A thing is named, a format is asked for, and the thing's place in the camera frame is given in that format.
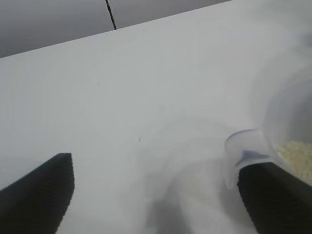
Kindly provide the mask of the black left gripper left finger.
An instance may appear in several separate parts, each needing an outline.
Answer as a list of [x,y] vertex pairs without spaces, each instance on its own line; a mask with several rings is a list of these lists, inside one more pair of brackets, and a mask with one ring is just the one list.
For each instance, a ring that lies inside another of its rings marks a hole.
[[0,191],[0,232],[55,234],[74,189],[71,153],[55,155]]

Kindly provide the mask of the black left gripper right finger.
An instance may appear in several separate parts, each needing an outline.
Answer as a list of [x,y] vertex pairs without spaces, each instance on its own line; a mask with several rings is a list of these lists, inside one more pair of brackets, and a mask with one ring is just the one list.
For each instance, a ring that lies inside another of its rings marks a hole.
[[260,234],[310,234],[312,188],[273,163],[242,168],[237,183]]

